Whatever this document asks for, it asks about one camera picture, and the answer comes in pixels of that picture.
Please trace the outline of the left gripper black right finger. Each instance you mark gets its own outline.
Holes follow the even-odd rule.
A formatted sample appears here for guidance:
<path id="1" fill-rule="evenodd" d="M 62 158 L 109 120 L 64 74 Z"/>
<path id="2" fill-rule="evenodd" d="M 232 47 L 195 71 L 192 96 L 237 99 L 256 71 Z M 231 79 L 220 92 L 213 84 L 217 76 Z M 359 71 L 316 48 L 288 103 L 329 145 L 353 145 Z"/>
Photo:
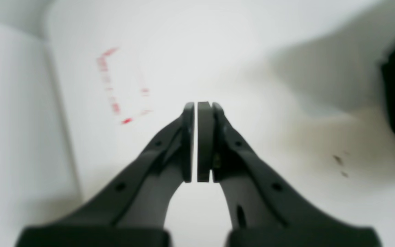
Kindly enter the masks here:
<path id="1" fill-rule="evenodd" d="M 232 223 L 227 247 L 380 247 L 309 203 L 254 152 L 218 103 L 197 105 L 197 180 L 220 184 Z"/>

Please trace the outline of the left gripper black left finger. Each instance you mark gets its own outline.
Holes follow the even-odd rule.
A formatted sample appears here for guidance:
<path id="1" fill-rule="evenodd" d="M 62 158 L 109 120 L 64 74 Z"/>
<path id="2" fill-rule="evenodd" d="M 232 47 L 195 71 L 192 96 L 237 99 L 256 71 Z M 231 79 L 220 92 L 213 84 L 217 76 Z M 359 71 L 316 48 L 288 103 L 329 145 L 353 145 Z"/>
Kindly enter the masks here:
<path id="1" fill-rule="evenodd" d="M 171 197 L 192 177 L 194 103 L 91 200 L 56 222 L 25 228 L 17 247 L 170 247 Z"/>

